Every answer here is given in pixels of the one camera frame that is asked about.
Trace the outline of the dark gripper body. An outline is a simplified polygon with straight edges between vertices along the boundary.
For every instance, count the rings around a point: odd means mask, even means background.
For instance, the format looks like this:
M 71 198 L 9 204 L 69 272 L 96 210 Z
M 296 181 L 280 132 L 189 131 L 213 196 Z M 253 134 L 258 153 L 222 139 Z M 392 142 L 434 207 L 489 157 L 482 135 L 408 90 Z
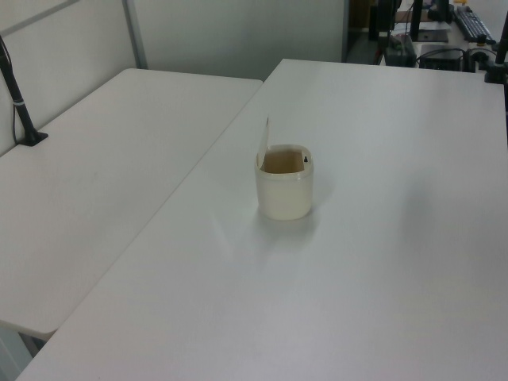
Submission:
M 388 33 L 393 29 L 396 0 L 375 0 L 370 7 L 370 34 Z

